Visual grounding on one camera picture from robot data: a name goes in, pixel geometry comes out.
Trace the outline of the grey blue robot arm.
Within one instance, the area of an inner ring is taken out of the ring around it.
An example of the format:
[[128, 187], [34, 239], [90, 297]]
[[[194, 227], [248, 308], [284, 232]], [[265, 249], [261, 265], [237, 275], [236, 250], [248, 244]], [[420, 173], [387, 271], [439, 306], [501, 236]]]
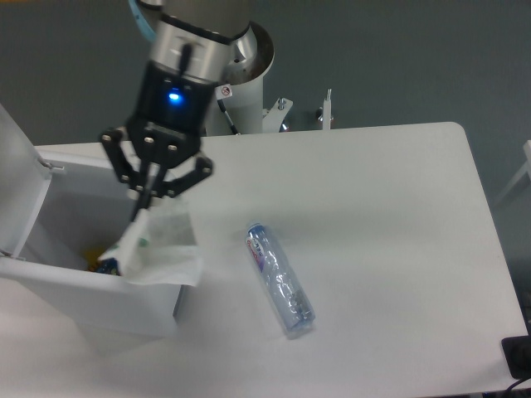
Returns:
[[118, 180], [138, 195], [132, 214], [213, 173], [201, 152], [207, 112], [250, 27], [247, 1], [166, 1], [131, 116], [100, 142]]

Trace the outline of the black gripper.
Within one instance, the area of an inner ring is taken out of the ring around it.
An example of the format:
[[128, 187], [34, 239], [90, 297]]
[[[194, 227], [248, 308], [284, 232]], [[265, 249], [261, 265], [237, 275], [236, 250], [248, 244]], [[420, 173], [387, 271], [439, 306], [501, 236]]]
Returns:
[[215, 87], [212, 82], [180, 75], [150, 61], [134, 112], [126, 122], [129, 139], [140, 158], [139, 169], [133, 168], [121, 147], [124, 129], [106, 129], [100, 135], [100, 143], [119, 182], [138, 194], [131, 222], [141, 210], [150, 208], [155, 197], [178, 197], [213, 174], [213, 161], [197, 155], [190, 172], [165, 180], [169, 168], [199, 152]]

